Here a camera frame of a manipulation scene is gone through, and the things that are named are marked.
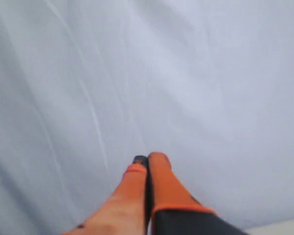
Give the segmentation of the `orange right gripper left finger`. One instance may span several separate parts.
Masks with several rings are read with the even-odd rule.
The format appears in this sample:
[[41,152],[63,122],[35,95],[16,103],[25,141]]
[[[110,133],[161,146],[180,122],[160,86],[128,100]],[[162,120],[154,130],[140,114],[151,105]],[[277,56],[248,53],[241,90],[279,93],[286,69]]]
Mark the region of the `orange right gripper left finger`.
[[112,195],[84,222],[65,235],[146,235],[148,160],[136,156]]

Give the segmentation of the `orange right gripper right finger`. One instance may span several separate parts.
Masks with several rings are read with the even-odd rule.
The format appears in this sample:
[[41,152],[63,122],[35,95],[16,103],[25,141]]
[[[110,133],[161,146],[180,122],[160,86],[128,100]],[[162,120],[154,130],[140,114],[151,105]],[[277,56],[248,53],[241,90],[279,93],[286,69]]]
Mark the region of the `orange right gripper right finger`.
[[164,153],[150,153],[148,163],[153,199],[153,235],[246,234],[199,203],[175,176]]

